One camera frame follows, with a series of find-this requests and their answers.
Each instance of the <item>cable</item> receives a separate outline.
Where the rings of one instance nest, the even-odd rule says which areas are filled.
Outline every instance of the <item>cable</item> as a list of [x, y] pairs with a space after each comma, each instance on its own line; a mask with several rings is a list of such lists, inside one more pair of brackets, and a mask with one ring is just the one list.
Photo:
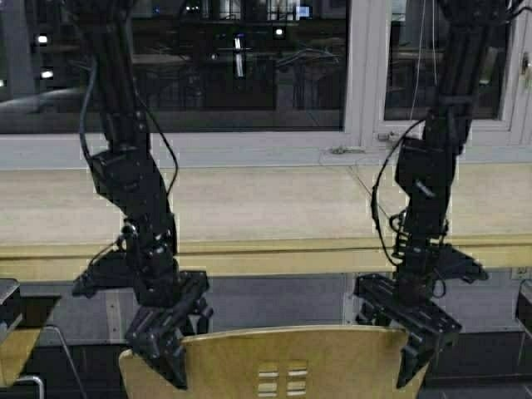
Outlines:
[[[440, 272], [438, 271], [437, 268], [434, 269], [434, 273], [436, 274], [438, 279], [434, 282], [434, 287], [432, 288], [432, 297], [436, 298], [436, 299], [442, 299], [443, 297], [445, 297], [447, 295], [447, 284], [446, 284], [445, 279], [443, 279], [443, 277], [441, 276], [441, 274], [440, 274]], [[441, 294], [440, 295], [436, 295], [435, 294], [436, 283], [438, 281], [441, 283]]]
[[419, 34], [419, 48], [417, 51], [417, 68], [416, 68], [416, 87], [414, 89], [414, 98], [412, 100], [412, 107], [410, 109], [410, 121], [414, 117], [414, 108], [416, 108], [416, 100], [417, 100], [417, 90], [419, 88], [419, 73], [421, 70], [421, 49], [423, 48], [423, 33], [425, 31], [425, 10], [426, 10], [426, 0], [423, 0], [423, 9], [422, 9], [422, 15], [421, 15], [421, 30]]
[[510, 21], [513, 21], [514, 19], [516, 19], [520, 14], [522, 14], [525, 11], [532, 12], [532, 7], [526, 6], [526, 7], [521, 8], [518, 12], [514, 12], [513, 14], [510, 14]]
[[434, 66], [434, 86], [438, 86], [436, 70], [436, 0], [432, 0], [432, 65]]
[[106, 245], [103, 249], [100, 250], [96, 255], [94, 255], [89, 262], [88, 268], [90, 268], [105, 252], [113, 247], [118, 242], [118, 239], [114, 240], [112, 243]]
[[392, 150], [389, 152], [389, 154], [387, 155], [386, 159], [384, 160], [384, 163], [382, 164], [382, 168], [381, 168], [381, 170], [379, 170], [379, 174], [377, 176], [377, 181], [375, 182], [375, 185], [372, 188], [372, 204], [371, 204], [371, 207], [372, 207], [373, 222], [375, 223], [375, 229], [377, 230], [377, 232], [379, 234], [379, 239], [381, 240], [382, 250], [384, 251], [384, 254], [386, 255], [388, 261], [394, 266], [399, 266], [401, 264], [398, 263], [398, 262], [395, 262], [392, 259], [392, 256], [388, 253], [388, 250], [386, 248], [386, 244], [384, 243], [384, 237], [382, 236], [381, 218], [379, 216], [379, 205], [378, 205], [378, 199], [377, 199], [379, 185], [381, 184], [382, 174], [384, 173], [384, 170], [386, 169], [386, 167], [388, 165], [388, 162], [390, 162], [390, 159], [391, 159], [393, 153], [397, 150], [397, 148], [403, 142], [403, 140], [405, 140], [406, 135], [408, 135], [408, 133], [410, 133], [416, 126], [420, 125], [424, 121], [425, 121], [425, 118], [420, 119], [419, 121], [413, 123], [401, 135], [401, 137], [399, 138], [397, 143], [392, 147]]
[[172, 181], [170, 182], [170, 186], [168, 187], [168, 190], [166, 191], [166, 196], [168, 197], [168, 196], [170, 196], [170, 192], [172, 191], [172, 188], [174, 187], [175, 180], [177, 179], [177, 175], [179, 174], [180, 165], [177, 162], [177, 157], [175, 156], [175, 152], [172, 149], [172, 146], [170, 145], [168, 139], [166, 139], [166, 135], [163, 132], [162, 128], [160, 127], [159, 122], [156, 120], [155, 115], [153, 115], [153, 112], [151, 112], [150, 108], [148, 108], [146, 103], [142, 101], [142, 99], [140, 98], [140, 95], [139, 95], [138, 92], [136, 93], [136, 98], [139, 101], [139, 103], [142, 105], [142, 107], [144, 108], [144, 110], [146, 111], [148, 116], [150, 117], [150, 119], [153, 122], [153, 124], [155, 125], [155, 128], [159, 132], [159, 135], [160, 135], [161, 139], [163, 139], [163, 141], [165, 142], [166, 148], [170, 152], [170, 156], [172, 157], [172, 160], [174, 161], [174, 167], [175, 167], [174, 168], [174, 176], [172, 177]]
[[89, 146], [86, 143], [86, 113], [89, 108], [89, 103], [91, 102], [92, 92], [94, 91], [94, 85], [96, 84], [96, 77], [98, 75], [98, 61], [95, 57], [92, 58], [91, 65], [91, 77], [89, 79], [89, 85], [87, 86], [85, 92], [85, 98], [83, 99], [83, 106], [81, 107], [80, 114], [80, 127], [79, 127], [79, 136], [81, 142], [81, 149], [83, 151], [83, 156], [89, 166], [91, 165], [91, 152], [89, 151]]

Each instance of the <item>metal rod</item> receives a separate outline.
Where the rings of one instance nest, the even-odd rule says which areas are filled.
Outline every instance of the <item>metal rod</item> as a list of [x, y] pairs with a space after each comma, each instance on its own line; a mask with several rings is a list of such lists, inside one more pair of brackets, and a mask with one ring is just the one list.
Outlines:
[[39, 392], [39, 399], [44, 399], [44, 382], [42, 382], [41, 378], [37, 376], [21, 376], [15, 381], [16, 384], [18, 384], [19, 382], [35, 383]]
[[76, 378], [77, 385], [80, 388], [81, 397], [83, 397], [83, 399], [89, 399], [89, 396], [86, 394], [85, 387], [83, 386], [83, 382], [81, 382], [80, 375], [77, 372], [76, 364], [74, 364], [74, 360], [72, 359], [72, 355], [70, 353], [70, 349], [68, 348], [67, 341], [65, 340], [65, 337], [63, 337], [63, 333], [61, 332], [61, 329], [58, 326], [53, 326], [53, 325], [45, 326], [43, 329], [52, 330], [56, 332], [57, 336], [59, 337], [59, 340], [61, 341], [63, 350], [65, 351], [66, 358], [68, 359], [68, 362], [70, 363], [70, 368], [72, 369], [72, 372], [74, 373], [74, 378]]

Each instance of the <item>black cable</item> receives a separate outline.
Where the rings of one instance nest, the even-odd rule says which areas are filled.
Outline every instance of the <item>black cable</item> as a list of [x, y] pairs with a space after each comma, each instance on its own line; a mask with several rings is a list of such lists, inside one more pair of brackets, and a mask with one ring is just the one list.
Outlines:
[[408, 133], [410, 133], [416, 126], [420, 125], [424, 121], [425, 121], [425, 118], [420, 119], [419, 121], [415, 122], [408, 129], [406, 129], [406, 131], [401, 135], [399, 140], [392, 147], [392, 150], [390, 151], [390, 153], [387, 155], [386, 159], [384, 160], [384, 163], [382, 164], [382, 168], [379, 171], [379, 174], [377, 176], [377, 181], [375, 182], [375, 185], [372, 188], [372, 205], [371, 205], [371, 207], [372, 207], [373, 222], [375, 223], [375, 229], [377, 230], [377, 232], [379, 234], [379, 239], [381, 240], [382, 250], [384, 251], [384, 254], [386, 255], [388, 261], [394, 266], [400, 266], [401, 264], [398, 263], [398, 262], [395, 262], [392, 259], [392, 256], [388, 253], [388, 250], [386, 248], [386, 244], [384, 243], [384, 237], [382, 236], [381, 218], [380, 218], [380, 215], [379, 215], [379, 205], [378, 205], [378, 200], [377, 200], [379, 184], [381, 184], [382, 174], [384, 173], [384, 170], [386, 169], [386, 167], [388, 165], [388, 162], [390, 161], [390, 158], [392, 157], [393, 153], [397, 150], [397, 148], [403, 142], [403, 140], [405, 140], [406, 135], [408, 135]]
[[80, 142], [81, 142], [81, 149], [83, 150], [83, 156], [85, 156], [85, 159], [89, 166], [91, 165], [91, 152], [89, 151], [89, 146], [86, 143], [86, 113], [89, 108], [89, 103], [91, 102], [92, 92], [94, 91], [94, 85], [96, 84], [96, 77], [98, 75], [98, 61], [95, 57], [92, 58], [92, 65], [91, 65], [91, 77], [89, 79], [89, 85], [87, 86], [86, 92], [85, 92], [85, 98], [83, 99], [83, 106], [81, 107], [81, 114], [80, 114], [80, 127], [79, 127], [79, 135], [80, 135]]
[[525, 11], [532, 12], [532, 7], [526, 6], [526, 7], [520, 8], [518, 12], [514, 12], [513, 14], [510, 14], [510, 21], [513, 21], [514, 19], [516, 19], [520, 14], [522, 14]]
[[180, 165], [177, 162], [177, 157], [175, 156], [175, 152], [172, 149], [172, 146], [170, 145], [168, 139], [166, 139], [166, 135], [163, 132], [162, 128], [160, 127], [159, 122], [156, 120], [155, 115], [153, 114], [153, 112], [151, 112], [150, 108], [148, 108], [148, 106], [142, 101], [142, 99], [140, 98], [140, 95], [139, 95], [138, 92], [136, 93], [136, 97], [137, 97], [137, 100], [139, 101], [139, 103], [142, 105], [142, 107], [146, 111], [146, 113], [148, 114], [148, 116], [150, 117], [150, 119], [153, 122], [153, 124], [155, 125], [155, 128], [159, 132], [160, 137], [165, 142], [166, 148], [170, 152], [172, 160], [174, 161], [174, 167], [175, 167], [174, 176], [172, 177], [172, 181], [170, 182], [170, 186], [168, 187], [168, 190], [166, 191], [166, 196], [170, 196], [170, 192], [172, 191], [172, 188], [174, 187], [175, 180], [177, 179], [177, 175], [178, 175], [178, 173], [180, 171]]
[[[440, 274], [440, 272], [438, 271], [437, 268], [434, 269], [434, 273], [436, 274], [438, 279], [434, 282], [434, 287], [432, 289], [432, 297], [436, 298], [436, 299], [442, 299], [443, 297], [445, 297], [447, 295], [447, 284], [446, 284], [445, 279], [443, 279], [443, 277], [441, 276], [441, 274]], [[435, 294], [436, 283], [438, 281], [441, 283], [441, 294], [440, 295], [436, 295]]]
[[115, 245], [117, 242], [118, 242], [118, 239], [116, 239], [112, 243], [106, 245], [102, 250], [100, 250], [100, 252], [98, 252], [96, 255], [94, 255], [92, 257], [91, 261], [89, 262], [89, 266], [88, 267], [91, 267], [105, 252], [107, 252], [109, 249], [111, 249], [113, 247], [113, 245]]
[[517, 0], [511, 7], [509, 7], [510, 14], [514, 13], [525, 0]]

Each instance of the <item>power outlet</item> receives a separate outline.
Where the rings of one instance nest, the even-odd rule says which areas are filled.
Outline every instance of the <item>power outlet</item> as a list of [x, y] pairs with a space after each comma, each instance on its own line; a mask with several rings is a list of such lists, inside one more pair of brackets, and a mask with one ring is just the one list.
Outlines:
[[532, 272], [530, 268], [513, 268], [512, 280], [527, 280], [532, 278]]

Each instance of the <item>chair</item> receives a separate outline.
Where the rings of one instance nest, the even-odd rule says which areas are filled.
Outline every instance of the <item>chair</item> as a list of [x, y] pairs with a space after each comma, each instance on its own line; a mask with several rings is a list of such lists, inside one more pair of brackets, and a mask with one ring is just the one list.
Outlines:
[[396, 389], [406, 332], [362, 326], [265, 328], [183, 340], [188, 391], [123, 352], [130, 399], [414, 399], [425, 370]]

